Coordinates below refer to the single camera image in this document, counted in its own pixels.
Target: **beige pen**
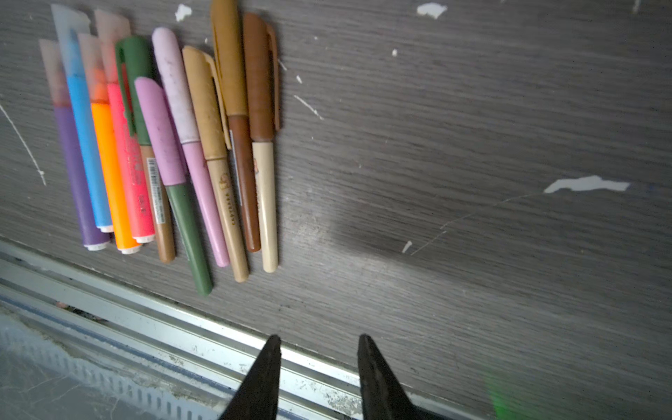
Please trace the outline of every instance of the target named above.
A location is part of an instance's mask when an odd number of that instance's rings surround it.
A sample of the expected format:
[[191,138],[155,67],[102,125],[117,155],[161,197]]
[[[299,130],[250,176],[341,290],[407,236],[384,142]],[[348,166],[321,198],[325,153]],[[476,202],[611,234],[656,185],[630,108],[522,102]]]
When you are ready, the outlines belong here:
[[[276,130],[280,129],[278,46],[273,28],[254,13],[246,13],[243,18],[243,50],[250,137],[257,181],[261,259],[263,270],[272,273],[278,268],[276,175],[273,158],[273,139]],[[274,77],[273,98],[271,67]]]
[[228,172],[226,149],[231,149],[231,145],[214,59],[191,46],[182,49],[182,57],[228,258],[234,278],[238,283],[244,282],[249,277],[249,269],[238,219],[238,204]]

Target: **brown pen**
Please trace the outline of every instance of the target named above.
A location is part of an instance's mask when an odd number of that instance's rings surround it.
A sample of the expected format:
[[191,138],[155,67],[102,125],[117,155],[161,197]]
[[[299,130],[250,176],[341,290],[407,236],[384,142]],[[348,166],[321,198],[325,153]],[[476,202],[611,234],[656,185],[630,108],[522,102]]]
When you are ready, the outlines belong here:
[[233,146],[241,218],[250,252],[260,250],[257,188],[249,134],[241,28],[236,0],[212,0],[210,6],[217,75]]
[[228,173],[226,150],[231,149],[231,143],[214,60],[191,46],[182,48],[182,57],[228,258],[234,278],[238,283],[244,282],[249,276],[249,269],[236,210],[236,197]]
[[[278,268],[278,226],[273,138],[280,129],[278,45],[273,28],[254,13],[243,18],[243,50],[250,113],[250,137],[257,180],[263,269]],[[271,98],[271,66],[274,97]]]

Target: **pen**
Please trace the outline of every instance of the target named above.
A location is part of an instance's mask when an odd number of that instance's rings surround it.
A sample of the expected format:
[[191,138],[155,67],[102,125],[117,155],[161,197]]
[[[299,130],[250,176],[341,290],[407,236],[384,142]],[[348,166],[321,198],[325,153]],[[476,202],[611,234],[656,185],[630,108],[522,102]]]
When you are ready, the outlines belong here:
[[70,190],[73,193],[82,244],[89,251],[99,251],[106,248],[110,243],[110,234],[101,232],[96,227],[93,218],[89,186],[86,182],[84,162],[82,162],[77,127],[75,126],[75,116],[70,106],[70,95],[68,94],[63,62],[60,59],[58,42],[40,40],[40,50],[42,51],[42,61],[44,62],[51,100],[54,104],[60,147],[63,150]]
[[131,136],[137,136],[146,184],[151,195],[150,206],[154,216],[154,231],[159,248],[159,258],[164,263],[169,263],[175,259],[175,239],[173,238],[168,197],[161,183],[159,167],[147,127],[144,124],[144,117],[135,89],[135,79],[152,77],[152,58],[149,52],[149,43],[141,36],[125,38],[116,43],[115,56],[118,79],[123,86],[122,100],[126,110],[128,132]]
[[[254,13],[243,18],[243,50],[250,113],[250,137],[255,161],[259,234],[263,270],[278,268],[278,225],[276,222],[276,175],[273,137],[280,129],[280,83],[278,45],[273,28]],[[274,97],[271,98],[271,64]]]
[[98,138],[100,163],[103,167],[103,178],[110,202],[114,240],[117,243],[117,249],[123,254],[135,254],[140,251],[141,245],[133,239],[130,232],[126,196],[124,195],[122,174],[119,169],[119,158],[117,158],[117,142],[114,138],[112,111],[108,99],[108,86],[103,69],[103,57],[100,53],[100,42],[98,38],[91,34],[79,34],[78,39],[89,88],[93,127]]
[[214,60],[205,52],[190,46],[182,48],[182,57],[203,154],[208,162],[212,190],[219,209],[219,219],[224,227],[233,277],[239,283],[244,282],[249,276],[249,269],[236,209],[236,196],[228,173],[226,149],[231,148],[231,143]]
[[139,243],[154,241],[154,223],[147,183],[144,180],[140,146],[128,132],[128,122],[124,117],[124,100],[117,74],[114,44],[130,36],[130,22],[123,16],[103,10],[94,11],[95,23],[100,39],[103,67],[107,81],[112,123],[116,138],[117,157],[124,186],[124,197],[128,209],[128,221],[133,238]]
[[210,185],[210,176],[203,158],[203,148],[198,135],[196,117],[189,85],[184,73],[184,63],[177,38],[168,28],[157,28],[152,33],[154,55],[161,74],[163,89],[168,97],[168,105],[177,129],[177,137],[182,144],[189,174],[196,191],[196,199],[206,225],[215,262],[220,267],[229,265],[224,233],[217,213],[217,205]]
[[192,268],[196,290],[200,295],[207,296],[212,291],[210,272],[198,235],[196,218],[187,189],[187,178],[180,163],[179,149],[171,127],[170,113],[163,89],[148,77],[135,79],[135,87],[149,138],[154,153],[156,153],[159,173],[166,185],[177,228],[182,235],[187,258]]
[[233,148],[241,219],[250,252],[260,250],[257,189],[247,113],[241,28],[236,0],[212,0],[210,6],[214,56]]
[[91,116],[91,103],[89,102],[89,90],[84,75],[84,64],[77,34],[90,34],[89,18],[82,12],[62,5],[51,5],[54,16],[56,34],[60,44],[60,53],[63,59],[63,68],[67,77],[70,101],[75,115],[75,126],[79,138],[79,148],[84,163],[89,197],[93,208],[95,225],[103,232],[112,232],[112,217],[108,195],[103,180],[103,169],[98,154],[98,144]]

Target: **green pen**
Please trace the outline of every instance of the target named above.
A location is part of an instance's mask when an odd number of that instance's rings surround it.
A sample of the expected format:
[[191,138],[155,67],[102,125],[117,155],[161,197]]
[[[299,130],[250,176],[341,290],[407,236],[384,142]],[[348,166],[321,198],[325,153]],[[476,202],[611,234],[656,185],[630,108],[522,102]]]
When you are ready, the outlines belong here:
[[196,290],[202,296],[207,296],[212,291],[212,281],[196,227],[192,200],[187,188],[187,176],[177,149],[165,93],[156,81],[148,77],[136,78],[135,90],[144,114],[149,139],[157,157],[159,173],[166,185],[168,200],[192,267]]
[[[124,115],[128,122],[130,141],[137,139],[140,145],[142,168],[151,196],[150,208],[153,215],[157,247],[159,248],[159,259],[164,263],[169,263],[175,259],[175,239],[173,238],[170,207],[168,206],[165,187],[161,183],[157,160],[152,150],[134,84],[138,77],[153,76],[149,43],[141,36],[124,38],[116,43],[115,56],[119,84],[121,85],[121,100],[125,109]],[[119,99],[113,98],[111,94],[111,104],[114,100],[118,101]]]

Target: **light pink pen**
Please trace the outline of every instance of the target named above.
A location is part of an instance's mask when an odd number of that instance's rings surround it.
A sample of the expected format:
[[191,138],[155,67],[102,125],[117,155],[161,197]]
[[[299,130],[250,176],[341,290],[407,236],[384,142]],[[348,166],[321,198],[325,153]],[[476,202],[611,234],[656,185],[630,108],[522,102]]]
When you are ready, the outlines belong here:
[[208,231],[212,252],[217,265],[226,267],[229,264],[228,251],[196,126],[182,53],[177,45],[175,34],[168,28],[155,29],[152,34],[152,44],[179,142],[182,144],[187,159],[187,167],[196,191],[198,206],[201,208]]

